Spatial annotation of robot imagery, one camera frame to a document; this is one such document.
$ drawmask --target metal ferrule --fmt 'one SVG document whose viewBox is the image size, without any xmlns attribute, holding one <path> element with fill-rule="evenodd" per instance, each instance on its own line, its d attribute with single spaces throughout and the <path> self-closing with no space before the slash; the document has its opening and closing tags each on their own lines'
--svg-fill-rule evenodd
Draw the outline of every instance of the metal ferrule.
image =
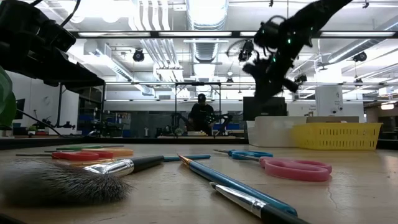
<svg viewBox="0 0 398 224">
<path fill-rule="evenodd" d="M 217 185 L 215 189 L 225 197 L 229 198 L 231 201 L 240 205 L 247 211 L 255 214 L 259 218 L 261 218 L 261 209 L 267 205 L 262 200 L 229 187 Z"/>
<path fill-rule="evenodd" d="M 122 177 L 131 174 L 134 170 L 134 163 L 130 159 L 121 159 L 116 162 L 107 162 L 84 167 L 85 170 L 96 174 L 113 174 Z"/>
</svg>

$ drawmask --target scissors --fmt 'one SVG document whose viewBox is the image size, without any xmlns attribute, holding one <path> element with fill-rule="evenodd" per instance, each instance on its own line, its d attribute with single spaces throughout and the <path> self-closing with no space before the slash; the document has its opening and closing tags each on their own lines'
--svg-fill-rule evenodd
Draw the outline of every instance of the scissors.
<svg viewBox="0 0 398 224">
<path fill-rule="evenodd" d="M 261 151 L 238 151 L 238 150 L 220 150 L 220 149 L 214 149 L 216 152 L 222 152 L 222 153 L 227 153 L 229 156 L 232 157 L 232 159 L 238 159 L 238 160 L 246 160 L 248 158 L 244 156 L 252 156 L 252 157 L 273 157 L 271 153 L 268 152 L 261 152 Z"/>
<path fill-rule="evenodd" d="M 300 161 L 271 157 L 241 157 L 258 161 L 268 175 L 286 179 L 321 182 L 327 181 L 331 173 L 331 165 L 318 161 Z"/>
<path fill-rule="evenodd" d="M 93 161 L 100 158 L 113 158 L 113 152 L 90 151 L 90 152 L 53 152 L 53 159 L 66 159 L 69 161 Z"/>
</svg>

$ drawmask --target black brush handle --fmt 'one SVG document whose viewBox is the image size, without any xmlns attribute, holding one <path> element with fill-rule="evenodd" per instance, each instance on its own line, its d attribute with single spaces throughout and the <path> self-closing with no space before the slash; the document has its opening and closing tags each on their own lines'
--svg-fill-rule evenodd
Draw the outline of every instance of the black brush handle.
<svg viewBox="0 0 398 224">
<path fill-rule="evenodd" d="M 267 204 L 261 209 L 261 220 L 263 223 L 278 224 L 309 224 L 287 212 L 283 212 L 274 206 Z"/>
<path fill-rule="evenodd" d="M 161 164 L 164 161 L 164 156 L 144 156 L 132 158 L 130 160 L 134 163 L 134 170 L 132 173 L 135 173 Z"/>
</svg>

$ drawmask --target brush bristles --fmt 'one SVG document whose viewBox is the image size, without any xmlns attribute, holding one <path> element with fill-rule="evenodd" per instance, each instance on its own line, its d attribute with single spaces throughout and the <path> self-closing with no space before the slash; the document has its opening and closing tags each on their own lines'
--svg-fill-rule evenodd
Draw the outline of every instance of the brush bristles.
<svg viewBox="0 0 398 224">
<path fill-rule="evenodd" d="M 113 175 L 42 161 L 19 161 L 0 174 L 0 194 L 13 205 L 92 205 L 125 199 L 132 187 Z"/>
</svg>

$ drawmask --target table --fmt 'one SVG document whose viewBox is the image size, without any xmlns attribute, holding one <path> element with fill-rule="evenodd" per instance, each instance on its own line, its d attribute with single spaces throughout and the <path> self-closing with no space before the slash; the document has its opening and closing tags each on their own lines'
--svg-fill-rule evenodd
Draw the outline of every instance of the table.
<svg viewBox="0 0 398 224">
<path fill-rule="evenodd" d="M 311 151 L 265 149 L 249 145 L 126 145 L 136 156 L 175 153 L 211 154 L 200 160 L 232 178 L 293 206 L 300 218 L 315 224 L 397 223 L 398 153 L 395 151 Z M 42 152 L 53 147 L 0 151 L 0 165 L 17 152 Z M 265 175 L 252 161 L 234 161 L 213 149 L 267 151 L 275 157 L 310 159 L 333 166 L 328 182 L 301 182 Z M 124 177 L 135 190 L 118 203 L 92 207 L 11 208 L 0 211 L 30 224 L 119 223 L 261 223 L 259 219 L 214 192 L 208 181 L 180 162 L 168 162 Z"/>
</svg>

